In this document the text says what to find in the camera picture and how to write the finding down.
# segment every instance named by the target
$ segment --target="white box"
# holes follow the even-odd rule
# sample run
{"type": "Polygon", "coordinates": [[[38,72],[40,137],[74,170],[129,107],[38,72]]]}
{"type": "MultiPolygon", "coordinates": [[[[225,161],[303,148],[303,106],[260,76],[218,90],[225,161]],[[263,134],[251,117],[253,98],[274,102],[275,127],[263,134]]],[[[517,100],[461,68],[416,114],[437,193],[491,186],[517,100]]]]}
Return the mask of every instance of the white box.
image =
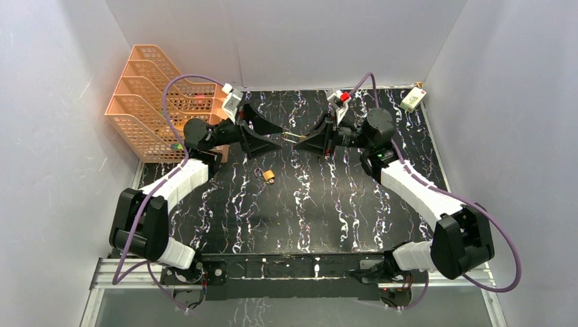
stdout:
{"type": "Polygon", "coordinates": [[[407,112],[414,112],[415,108],[425,96],[426,92],[418,87],[414,87],[401,101],[400,107],[407,112]]]}

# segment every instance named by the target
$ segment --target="white bracket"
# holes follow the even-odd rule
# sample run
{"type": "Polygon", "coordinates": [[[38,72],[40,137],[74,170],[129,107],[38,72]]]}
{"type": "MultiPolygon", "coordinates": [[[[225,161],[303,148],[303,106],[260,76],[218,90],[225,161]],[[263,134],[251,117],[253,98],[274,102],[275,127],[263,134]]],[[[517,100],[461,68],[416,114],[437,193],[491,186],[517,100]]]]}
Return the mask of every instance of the white bracket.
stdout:
{"type": "Polygon", "coordinates": [[[223,102],[223,111],[227,114],[229,119],[235,124],[239,104],[243,98],[243,92],[233,89],[231,84],[227,83],[223,86],[223,92],[227,93],[227,97],[223,102]]]}
{"type": "Polygon", "coordinates": [[[168,244],[157,261],[169,266],[177,267],[178,269],[186,270],[191,266],[194,256],[195,250],[193,250],[193,248],[169,237],[168,244]]]}
{"type": "Polygon", "coordinates": [[[335,110],[335,114],[337,115],[337,125],[338,126],[339,126],[339,123],[341,123],[341,120],[343,119],[343,117],[345,117],[347,110],[349,109],[348,102],[351,101],[351,98],[348,98],[346,101],[343,102],[342,106],[339,107],[339,106],[335,105],[334,101],[335,100],[341,100],[342,94],[343,94],[343,92],[341,92],[340,90],[335,90],[330,96],[327,97],[327,101],[329,101],[329,103],[333,105],[333,109],[335,110]]]}

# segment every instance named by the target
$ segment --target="yellow object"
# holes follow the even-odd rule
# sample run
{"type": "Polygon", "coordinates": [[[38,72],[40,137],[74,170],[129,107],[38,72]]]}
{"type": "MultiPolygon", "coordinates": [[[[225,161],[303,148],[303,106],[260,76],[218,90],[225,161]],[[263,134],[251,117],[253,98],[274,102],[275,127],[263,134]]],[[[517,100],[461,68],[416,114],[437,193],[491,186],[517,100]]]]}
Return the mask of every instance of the yellow object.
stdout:
{"type": "Polygon", "coordinates": [[[273,184],[275,182],[275,174],[272,170],[267,170],[263,173],[263,178],[267,184],[273,184]]]}

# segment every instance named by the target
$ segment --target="orange plastic basket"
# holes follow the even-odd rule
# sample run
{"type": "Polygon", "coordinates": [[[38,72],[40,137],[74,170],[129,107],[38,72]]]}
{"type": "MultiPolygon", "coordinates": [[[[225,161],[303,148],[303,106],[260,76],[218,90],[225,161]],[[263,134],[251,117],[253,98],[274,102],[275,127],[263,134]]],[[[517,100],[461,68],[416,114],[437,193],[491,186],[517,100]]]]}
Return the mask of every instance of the orange plastic basket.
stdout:
{"type": "MultiPolygon", "coordinates": [[[[178,162],[184,158],[162,114],[162,92],[170,81],[166,73],[180,75],[157,46],[134,46],[105,113],[145,163],[178,162]],[[154,60],[131,60],[136,57],[154,60]]],[[[182,80],[169,90],[167,111],[184,137],[182,128],[189,119],[199,118],[211,124],[225,119],[221,110],[224,98],[215,83],[182,80]]],[[[228,146],[216,150],[223,153],[225,162],[228,146]]]]}

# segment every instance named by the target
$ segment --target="gray floor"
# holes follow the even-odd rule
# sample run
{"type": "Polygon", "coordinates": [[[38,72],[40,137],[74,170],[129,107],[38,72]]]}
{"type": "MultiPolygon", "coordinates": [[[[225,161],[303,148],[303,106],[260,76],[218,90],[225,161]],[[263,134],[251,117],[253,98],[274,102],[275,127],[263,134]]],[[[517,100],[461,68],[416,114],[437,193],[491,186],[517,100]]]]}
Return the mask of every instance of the gray floor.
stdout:
{"type": "MultiPolygon", "coordinates": [[[[417,294],[421,291],[414,287],[417,294]]],[[[106,290],[96,326],[491,326],[477,287],[430,287],[422,303],[398,314],[353,298],[248,298],[209,301],[189,315],[157,289],[106,290]]]]}

